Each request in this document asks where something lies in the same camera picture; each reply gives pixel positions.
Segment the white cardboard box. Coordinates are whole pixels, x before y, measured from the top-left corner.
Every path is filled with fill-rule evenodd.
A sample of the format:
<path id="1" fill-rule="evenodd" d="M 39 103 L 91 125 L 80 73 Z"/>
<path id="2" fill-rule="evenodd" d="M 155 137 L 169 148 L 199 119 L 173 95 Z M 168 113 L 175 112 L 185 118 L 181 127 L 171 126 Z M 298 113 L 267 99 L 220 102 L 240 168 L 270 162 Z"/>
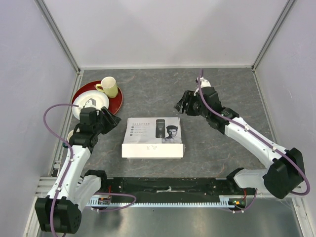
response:
<path id="1" fill-rule="evenodd" d="M 179 117 L 127 119 L 123 158 L 181 159 L 184 153 Z"/>

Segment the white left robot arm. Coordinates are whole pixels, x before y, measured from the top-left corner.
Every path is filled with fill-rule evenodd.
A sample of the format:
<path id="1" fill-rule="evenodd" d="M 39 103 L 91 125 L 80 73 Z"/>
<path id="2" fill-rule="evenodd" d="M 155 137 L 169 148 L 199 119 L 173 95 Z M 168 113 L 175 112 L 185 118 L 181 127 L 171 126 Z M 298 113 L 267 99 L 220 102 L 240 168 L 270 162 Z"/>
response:
<path id="1" fill-rule="evenodd" d="M 90 158 L 100 134 L 105 135 L 120 122 L 106 107 L 83 108 L 72 136 L 63 142 L 68 147 L 66 160 L 46 197 L 35 203 L 39 226 L 43 232 L 75 234 L 80 226 L 82 210 L 94 195 L 108 190 L 105 171 L 91 170 L 81 184 L 82 170 Z"/>

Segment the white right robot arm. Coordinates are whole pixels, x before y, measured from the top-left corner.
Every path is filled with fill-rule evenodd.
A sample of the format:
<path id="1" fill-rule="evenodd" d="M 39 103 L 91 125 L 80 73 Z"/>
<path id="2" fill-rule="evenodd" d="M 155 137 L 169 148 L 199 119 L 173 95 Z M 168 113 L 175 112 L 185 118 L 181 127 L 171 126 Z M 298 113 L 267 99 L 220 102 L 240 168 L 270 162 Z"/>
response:
<path id="1" fill-rule="evenodd" d="M 254 130 L 237 112 L 222 106 L 214 87 L 186 90 L 175 109 L 189 116 L 204 117 L 210 127 L 244 146 L 265 167 L 234 170 L 230 173 L 232 179 L 226 182 L 229 193 L 235 195 L 245 188 L 257 188 L 283 199 L 303 182 L 302 153 L 296 148 L 286 149 Z"/>

